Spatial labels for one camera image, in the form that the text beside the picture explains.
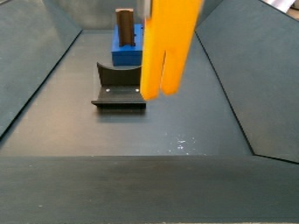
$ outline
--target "metal panel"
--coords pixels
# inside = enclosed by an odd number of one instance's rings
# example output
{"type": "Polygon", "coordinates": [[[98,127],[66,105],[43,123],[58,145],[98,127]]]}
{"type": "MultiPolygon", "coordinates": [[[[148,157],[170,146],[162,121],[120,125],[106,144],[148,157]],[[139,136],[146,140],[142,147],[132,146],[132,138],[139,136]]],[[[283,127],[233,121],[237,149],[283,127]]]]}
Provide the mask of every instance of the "metal panel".
{"type": "Polygon", "coordinates": [[[71,15],[84,30],[111,30],[118,23],[116,8],[135,9],[135,22],[142,23],[136,13],[136,0],[52,0],[71,15]]]}
{"type": "Polygon", "coordinates": [[[298,22],[226,0],[198,33],[255,153],[299,162],[298,22]]]}
{"type": "Polygon", "coordinates": [[[0,158],[2,223],[298,223],[299,166],[261,157],[0,158]]]}
{"type": "Polygon", "coordinates": [[[14,0],[0,6],[0,136],[80,28],[51,0],[14,0]]]}
{"type": "Polygon", "coordinates": [[[139,111],[102,111],[96,63],[112,67],[112,31],[84,31],[0,143],[2,156],[251,156],[197,37],[182,91],[139,111]]]}
{"type": "Polygon", "coordinates": [[[223,0],[206,0],[202,8],[202,13],[198,21],[198,25],[205,21],[213,11],[218,8],[223,0]]]}

